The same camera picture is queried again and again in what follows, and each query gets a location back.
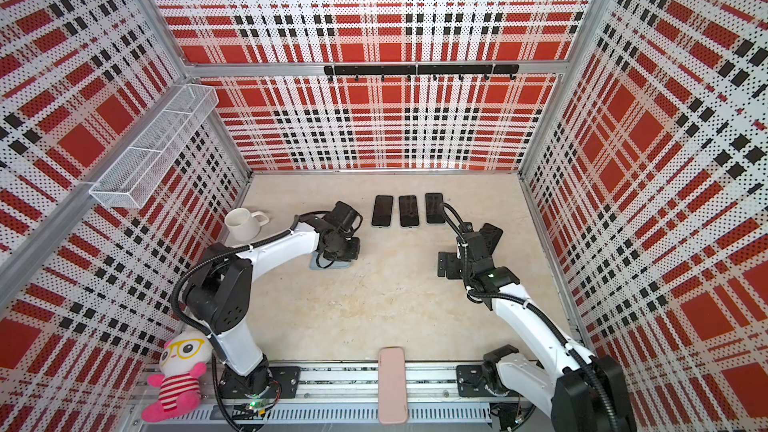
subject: plaid wall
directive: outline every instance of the plaid wall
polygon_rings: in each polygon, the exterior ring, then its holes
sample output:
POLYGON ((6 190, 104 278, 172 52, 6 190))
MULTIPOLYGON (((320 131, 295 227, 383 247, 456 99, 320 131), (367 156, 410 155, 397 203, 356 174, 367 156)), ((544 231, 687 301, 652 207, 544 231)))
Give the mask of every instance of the plaid wall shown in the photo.
MULTIPOLYGON (((0 261, 176 79, 131 0, 0 0, 0 261)), ((0 430, 110 430, 242 179, 206 126, 141 210, 96 206, 0 314, 0 430)))
POLYGON ((614 0, 530 180, 646 430, 768 427, 768 0, 614 0))
POLYGON ((178 323, 168 295, 243 182, 203 125, 141 210, 95 206, 5 309, 0 429, 103 430, 178 323))
POLYGON ((554 60, 589 0, 155 0, 189 62, 554 60))
POLYGON ((518 168, 554 75, 218 78, 217 110, 248 165, 518 168))
POLYGON ((0 0, 0 263, 176 78, 130 0, 0 0))

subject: white mug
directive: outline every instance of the white mug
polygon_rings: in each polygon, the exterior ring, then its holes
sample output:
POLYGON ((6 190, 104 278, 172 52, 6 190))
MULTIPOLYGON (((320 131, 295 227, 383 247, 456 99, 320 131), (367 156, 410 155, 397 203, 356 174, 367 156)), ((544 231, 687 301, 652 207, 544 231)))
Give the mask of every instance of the white mug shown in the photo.
POLYGON ((251 212, 243 207, 230 210, 230 213, 224 217, 226 228, 241 243, 252 241, 261 232, 261 226, 269 221, 270 218, 264 212, 251 212), (264 220, 257 220, 256 216, 262 216, 264 220))

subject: white wire basket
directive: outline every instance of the white wire basket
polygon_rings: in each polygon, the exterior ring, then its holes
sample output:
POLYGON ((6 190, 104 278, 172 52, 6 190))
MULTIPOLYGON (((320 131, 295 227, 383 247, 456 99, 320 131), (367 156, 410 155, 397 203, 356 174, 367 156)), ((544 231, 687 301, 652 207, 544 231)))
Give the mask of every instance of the white wire basket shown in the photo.
POLYGON ((186 84, 91 187, 103 206, 141 208, 219 102, 210 86, 186 84))

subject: plush doll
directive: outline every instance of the plush doll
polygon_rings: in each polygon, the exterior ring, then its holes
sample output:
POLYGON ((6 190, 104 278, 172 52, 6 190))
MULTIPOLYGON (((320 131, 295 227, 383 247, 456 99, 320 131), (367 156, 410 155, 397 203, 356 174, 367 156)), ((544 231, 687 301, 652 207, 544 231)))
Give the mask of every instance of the plush doll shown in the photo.
POLYGON ((200 405, 197 378, 205 374, 213 350, 205 335, 193 328, 166 342, 160 356, 163 373, 147 378, 149 385, 160 389, 160 398, 144 409, 141 418, 160 422, 195 410, 200 405))

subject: pink phone case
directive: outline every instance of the pink phone case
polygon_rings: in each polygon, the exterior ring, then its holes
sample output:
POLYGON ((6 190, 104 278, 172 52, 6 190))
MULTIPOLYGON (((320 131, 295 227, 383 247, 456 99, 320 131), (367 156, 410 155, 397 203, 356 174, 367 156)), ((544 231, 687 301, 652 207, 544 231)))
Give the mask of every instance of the pink phone case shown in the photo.
POLYGON ((406 421, 406 355, 400 347, 383 348, 379 351, 379 423, 394 425, 406 421))

